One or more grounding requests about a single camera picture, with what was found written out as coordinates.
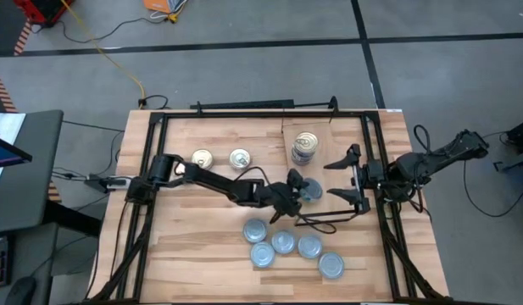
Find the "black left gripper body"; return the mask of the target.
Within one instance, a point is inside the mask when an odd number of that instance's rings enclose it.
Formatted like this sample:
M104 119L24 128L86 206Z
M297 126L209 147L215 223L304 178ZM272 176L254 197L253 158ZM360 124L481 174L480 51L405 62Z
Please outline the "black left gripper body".
M255 195L261 206L272 206L275 210L274 215L270 219L271 224L274 224L281 216L286 215L283 212L283 203L286 199L294 198L298 201L299 198L297 191L294 191L294 189L282 182L261 186L255 191Z

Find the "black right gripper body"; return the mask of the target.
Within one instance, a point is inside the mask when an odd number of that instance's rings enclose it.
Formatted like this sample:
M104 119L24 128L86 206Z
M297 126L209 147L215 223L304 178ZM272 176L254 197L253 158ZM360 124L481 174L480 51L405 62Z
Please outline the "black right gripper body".
M362 166L353 166L352 169L352 185L360 191L364 202L368 202L365 190L380 191L385 203L395 206L398 212L402 210L402 195L398 193L397 186L386 178L381 160L373 159Z

